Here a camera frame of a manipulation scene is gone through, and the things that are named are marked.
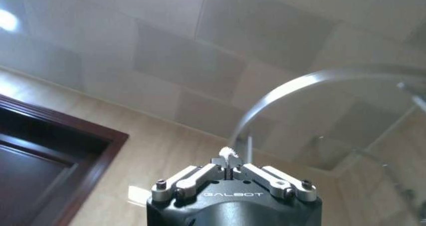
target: dark brown door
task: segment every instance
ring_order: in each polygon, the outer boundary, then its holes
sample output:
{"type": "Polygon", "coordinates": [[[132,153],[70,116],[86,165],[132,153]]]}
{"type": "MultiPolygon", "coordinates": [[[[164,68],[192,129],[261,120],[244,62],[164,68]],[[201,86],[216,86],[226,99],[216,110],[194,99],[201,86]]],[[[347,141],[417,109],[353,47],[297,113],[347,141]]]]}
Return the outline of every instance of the dark brown door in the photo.
{"type": "Polygon", "coordinates": [[[34,106],[37,112],[23,110],[25,104],[5,99],[1,105],[0,97],[0,225],[65,225],[126,135],[34,106]]]}

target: wooden door frame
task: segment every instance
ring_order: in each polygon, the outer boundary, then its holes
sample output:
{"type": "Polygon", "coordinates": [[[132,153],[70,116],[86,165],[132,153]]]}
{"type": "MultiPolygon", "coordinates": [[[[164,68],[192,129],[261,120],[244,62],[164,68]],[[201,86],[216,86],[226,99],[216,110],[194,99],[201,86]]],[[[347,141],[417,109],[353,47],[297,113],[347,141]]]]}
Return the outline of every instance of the wooden door frame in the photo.
{"type": "Polygon", "coordinates": [[[74,214],[77,213],[90,191],[93,190],[101,175],[104,174],[114,156],[117,155],[121,146],[128,138],[128,134],[109,129],[101,125],[90,123],[82,119],[69,116],[57,111],[49,110],[41,106],[35,106],[21,101],[17,101],[3,95],[0,95],[0,108],[10,110],[18,114],[45,121],[59,127],[70,128],[85,134],[90,134],[95,138],[106,141],[106,147],[101,155],[93,162],[89,171],[86,172],[82,181],[67,201],[54,225],[65,226],[69,224],[74,214]]]}

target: curved metal rod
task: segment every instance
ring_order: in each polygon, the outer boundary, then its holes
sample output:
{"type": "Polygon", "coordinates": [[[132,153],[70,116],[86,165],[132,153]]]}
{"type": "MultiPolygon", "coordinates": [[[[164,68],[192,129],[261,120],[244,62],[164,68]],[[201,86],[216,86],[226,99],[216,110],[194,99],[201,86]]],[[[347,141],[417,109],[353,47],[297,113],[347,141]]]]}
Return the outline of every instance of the curved metal rod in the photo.
{"type": "Polygon", "coordinates": [[[373,64],[361,67],[321,70],[294,78],[293,80],[288,81],[286,83],[277,86],[273,90],[270,90],[246,111],[236,125],[230,138],[228,139],[228,147],[234,149],[236,140],[240,134],[246,129],[248,124],[256,118],[258,113],[273,102],[276,102],[276,100],[293,94],[301,89],[310,88],[312,86],[316,86],[325,82],[337,82],[343,80],[363,78],[395,79],[400,81],[426,80],[426,68],[423,69],[393,64],[373,64]]]}

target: wall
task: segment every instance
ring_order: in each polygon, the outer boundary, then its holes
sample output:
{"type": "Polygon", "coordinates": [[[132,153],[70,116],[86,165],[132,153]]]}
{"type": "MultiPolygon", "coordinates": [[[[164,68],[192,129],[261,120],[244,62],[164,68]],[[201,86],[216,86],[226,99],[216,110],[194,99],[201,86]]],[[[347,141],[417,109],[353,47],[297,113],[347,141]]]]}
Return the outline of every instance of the wall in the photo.
{"type": "MultiPolygon", "coordinates": [[[[225,140],[153,118],[39,80],[0,70],[0,94],[82,118],[129,134],[129,139],[70,225],[145,225],[144,198],[158,178],[186,165],[202,165],[225,140]]],[[[258,166],[272,165],[313,181],[323,206],[323,225],[347,225],[336,181],[331,176],[272,156],[253,154],[258,166]]]]}
{"type": "MultiPolygon", "coordinates": [[[[397,181],[415,192],[416,207],[426,200],[426,114],[416,109],[371,149],[392,167],[397,181]]],[[[339,178],[339,188],[353,226],[409,226],[408,214],[380,165],[361,158],[339,178]]]]}

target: ceiling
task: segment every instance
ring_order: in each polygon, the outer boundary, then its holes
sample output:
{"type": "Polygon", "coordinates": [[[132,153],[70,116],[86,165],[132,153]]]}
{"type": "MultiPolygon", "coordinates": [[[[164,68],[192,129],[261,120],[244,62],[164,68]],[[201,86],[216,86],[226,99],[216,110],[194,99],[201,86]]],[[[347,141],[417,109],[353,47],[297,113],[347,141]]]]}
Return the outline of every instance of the ceiling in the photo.
{"type": "MultiPolygon", "coordinates": [[[[1,27],[0,12],[0,65],[220,137],[296,76],[426,64],[424,0],[0,0],[0,9],[17,19],[1,27]]],[[[408,109],[392,87],[305,91],[257,119],[254,146],[332,169],[340,145],[371,144],[408,109]],[[327,148],[310,147],[317,135],[327,148]]]]}

